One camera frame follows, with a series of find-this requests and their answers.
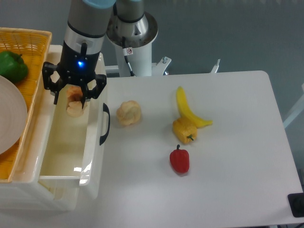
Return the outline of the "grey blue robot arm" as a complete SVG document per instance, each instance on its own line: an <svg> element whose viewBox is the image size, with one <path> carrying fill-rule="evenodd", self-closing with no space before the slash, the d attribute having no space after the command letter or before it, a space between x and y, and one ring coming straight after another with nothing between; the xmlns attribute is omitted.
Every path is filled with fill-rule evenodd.
<svg viewBox="0 0 304 228"><path fill-rule="evenodd" d="M61 58L58 64L44 62L43 84L54 96L56 105L66 85L81 88L81 104L97 99L106 86L106 75L95 68L112 14L125 22L144 16L141 0L71 1Z"/></svg>

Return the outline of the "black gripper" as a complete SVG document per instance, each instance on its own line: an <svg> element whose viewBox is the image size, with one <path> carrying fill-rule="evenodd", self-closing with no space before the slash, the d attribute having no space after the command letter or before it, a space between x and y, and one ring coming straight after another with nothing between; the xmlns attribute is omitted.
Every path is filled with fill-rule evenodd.
<svg viewBox="0 0 304 228"><path fill-rule="evenodd" d="M78 86L82 91L82 109L86 100L97 99L106 86L106 75L96 74L95 68L99 53L89 54L88 46L75 51L66 43L63 44L61 58L58 64L44 62L42 67L43 85L54 95L54 104L59 99L59 93L67 84Z"/></svg>

